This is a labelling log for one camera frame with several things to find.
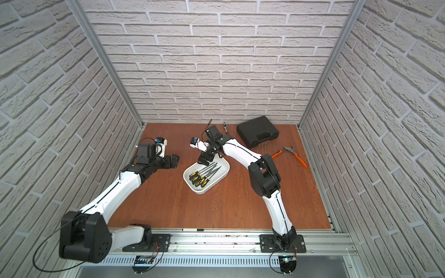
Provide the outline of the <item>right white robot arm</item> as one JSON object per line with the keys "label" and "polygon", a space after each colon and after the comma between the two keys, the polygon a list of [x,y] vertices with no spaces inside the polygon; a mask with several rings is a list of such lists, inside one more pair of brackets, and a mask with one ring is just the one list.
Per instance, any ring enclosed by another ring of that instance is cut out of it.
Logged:
{"label": "right white robot arm", "polygon": [[207,166],[219,154],[229,156],[247,168],[251,187],[263,198],[270,214],[275,246],[282,251],[290,249],[297,233],[286,213],[280,188],[281,178],[271,156],[251,151],[231,135],[220,133],[214,125],[207,128],[205,133],[207,141],[197,137],[190,141],[192,148],[201,151],[198,163]]}

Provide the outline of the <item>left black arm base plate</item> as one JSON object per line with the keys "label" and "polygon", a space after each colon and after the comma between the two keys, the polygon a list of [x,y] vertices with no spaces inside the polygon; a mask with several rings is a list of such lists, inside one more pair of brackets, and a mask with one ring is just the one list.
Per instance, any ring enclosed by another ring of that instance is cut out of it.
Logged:
{"label": "left black arm base plate", "polygon": [[160,251],[168,251],[171,234],[144,235],[140,243],[131,244],[122,249],[123,252],[154,252],[158,247]]}

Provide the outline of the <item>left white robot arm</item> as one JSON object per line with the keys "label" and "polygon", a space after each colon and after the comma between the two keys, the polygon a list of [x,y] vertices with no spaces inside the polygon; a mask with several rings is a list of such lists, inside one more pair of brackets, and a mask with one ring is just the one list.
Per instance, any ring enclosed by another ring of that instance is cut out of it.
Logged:
{"label": "left white robot arm", "polygon": [[155,246],[149,225],[110,229],[108,222],[126,198],[157,170],[177,167],[178,155],[165,155],[167,144],[162,137],[152,144],[139,144],[135,156],[108,188],[79,211],[63,215],[58,229],[60,258],[80,264],[100,263],[113,250],[149,250]]}

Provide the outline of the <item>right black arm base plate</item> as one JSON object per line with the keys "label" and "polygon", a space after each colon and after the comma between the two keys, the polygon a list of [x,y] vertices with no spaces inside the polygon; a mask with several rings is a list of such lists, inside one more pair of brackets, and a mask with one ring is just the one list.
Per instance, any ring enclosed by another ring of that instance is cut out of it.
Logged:
{"label": "right black arm base plate", "polygon": [[278,240],[275,235],[263,234],[259,236],[260,250],[262,253],[306,253],[306,245],[302,235],[284,236],[281,249],[278,246]]}

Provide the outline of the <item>white plastic storage box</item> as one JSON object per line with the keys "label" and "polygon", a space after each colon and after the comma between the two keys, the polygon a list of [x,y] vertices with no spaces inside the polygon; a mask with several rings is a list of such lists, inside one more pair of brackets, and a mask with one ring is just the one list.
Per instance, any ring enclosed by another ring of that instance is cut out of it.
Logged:
{"label": "white plastic storage box", "polygon": [[218,155],[208,166],[194,163],[183,173],[183,179],[189,188],[202,195],[224,179],[230,170],[229,163]]}

